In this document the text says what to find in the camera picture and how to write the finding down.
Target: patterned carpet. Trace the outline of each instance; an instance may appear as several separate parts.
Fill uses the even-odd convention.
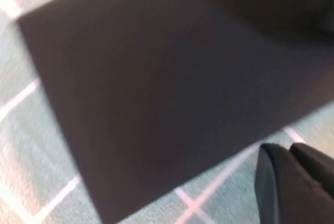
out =
[[[13,19],[50,0],[0,0],[0,223],[98,224]],[[334,157],[334,103],[260,142]],[[258,224],[256,143],[121,224]]]

